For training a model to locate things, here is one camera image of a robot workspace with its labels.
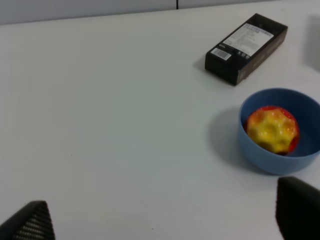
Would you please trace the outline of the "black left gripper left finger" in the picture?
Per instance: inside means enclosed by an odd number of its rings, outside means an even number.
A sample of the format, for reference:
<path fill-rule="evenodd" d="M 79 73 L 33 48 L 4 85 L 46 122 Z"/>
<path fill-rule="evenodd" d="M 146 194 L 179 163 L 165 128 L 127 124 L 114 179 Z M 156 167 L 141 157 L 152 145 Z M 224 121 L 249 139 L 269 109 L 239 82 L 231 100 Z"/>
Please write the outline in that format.
<path fill-rule="evenodd" d="M 54 240 L 49 207 L 44 200 L 31 201 L 0 225 L 2 240 Z"/>

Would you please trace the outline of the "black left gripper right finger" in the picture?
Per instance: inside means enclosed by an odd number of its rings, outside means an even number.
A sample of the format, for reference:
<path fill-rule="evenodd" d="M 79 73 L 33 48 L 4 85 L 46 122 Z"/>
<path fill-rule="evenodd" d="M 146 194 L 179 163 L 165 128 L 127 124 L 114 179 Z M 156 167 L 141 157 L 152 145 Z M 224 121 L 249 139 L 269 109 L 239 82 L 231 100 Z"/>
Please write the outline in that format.
<path fill-rule="evenodd" d="M 320 190 L 293 176 L 277 181 L 275 218 L 285 240 L 320 238 Z"/>

